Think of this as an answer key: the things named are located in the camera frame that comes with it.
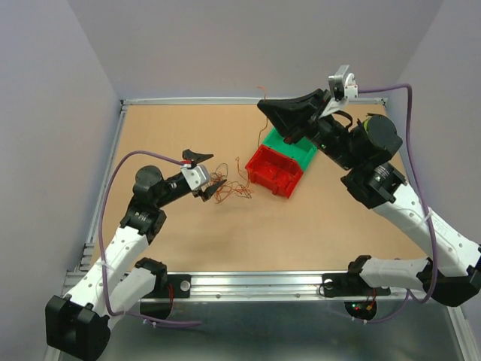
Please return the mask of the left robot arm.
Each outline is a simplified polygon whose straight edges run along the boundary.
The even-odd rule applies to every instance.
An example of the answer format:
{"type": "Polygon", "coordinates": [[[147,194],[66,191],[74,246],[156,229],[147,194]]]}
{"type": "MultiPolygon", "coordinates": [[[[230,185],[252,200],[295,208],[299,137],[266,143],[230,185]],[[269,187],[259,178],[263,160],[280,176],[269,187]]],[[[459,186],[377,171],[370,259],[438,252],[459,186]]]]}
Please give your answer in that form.
{"type": "Polygon", "coordinates": [[[165,178],[154,165],[135,175],[132,198],[112,240],[99,240],[100,257],[65,295],[53,296],[45,308],[47,345],[81,360],[97,360],[114,327],[145,295],[166,291],[165,264],[139,255],[165,224],[166,205],[189,194],[208,201],[224,184],[210,182],[204,161],[209,154],[184,150],[179,173],[165,178]]]}

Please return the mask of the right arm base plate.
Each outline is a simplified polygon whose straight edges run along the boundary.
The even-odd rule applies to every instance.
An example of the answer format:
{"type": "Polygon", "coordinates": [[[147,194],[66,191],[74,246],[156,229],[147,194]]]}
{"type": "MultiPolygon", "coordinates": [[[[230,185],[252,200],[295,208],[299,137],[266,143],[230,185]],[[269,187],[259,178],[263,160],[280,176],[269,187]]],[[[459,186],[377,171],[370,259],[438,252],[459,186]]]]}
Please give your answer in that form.
{"type": "Polygon", "coordinates": [[[358,275],[337,272],[322,276],[317,293],[326,298],[347,297],[344,307],[349,316],[355,320],[372,321],[377,314],[377,299],[390,296],[389,287],[370,287],[358,275]]]}

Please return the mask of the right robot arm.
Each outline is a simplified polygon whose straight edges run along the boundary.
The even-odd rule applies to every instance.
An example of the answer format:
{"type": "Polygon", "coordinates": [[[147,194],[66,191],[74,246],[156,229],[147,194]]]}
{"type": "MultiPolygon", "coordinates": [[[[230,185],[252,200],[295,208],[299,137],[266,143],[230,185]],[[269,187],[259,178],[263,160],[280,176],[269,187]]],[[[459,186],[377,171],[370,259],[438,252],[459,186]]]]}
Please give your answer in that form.
{"type": "Polygon", "coordinates": [[[287,144],[306,139],[347,173],[348,193],[400,229],[426,256],[352,261],[334,290],[354,293],[378,287],[418,290],[456,307],[480,292],[480,245],[465,238],[431,210],[390,161],[403,144],[394,123],[369,113],[354,120],[328,109],[331,94],[318,89],[294,99],[262,99],[258,109],[287,144]]]}

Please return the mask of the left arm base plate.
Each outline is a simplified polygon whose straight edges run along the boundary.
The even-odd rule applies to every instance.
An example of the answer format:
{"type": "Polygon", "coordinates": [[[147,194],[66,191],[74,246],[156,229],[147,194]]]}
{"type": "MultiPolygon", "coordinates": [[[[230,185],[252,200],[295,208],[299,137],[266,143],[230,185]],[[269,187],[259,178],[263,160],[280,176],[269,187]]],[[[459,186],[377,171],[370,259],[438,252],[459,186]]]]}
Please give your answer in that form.
{"type": "Polygon", "coordinates": [[[139,312],[148,317],[168,320],[174,304],[190,298],[192,276],[169,274],[166,281],[156,282],[153,291],[140,300],[139,312]]]}

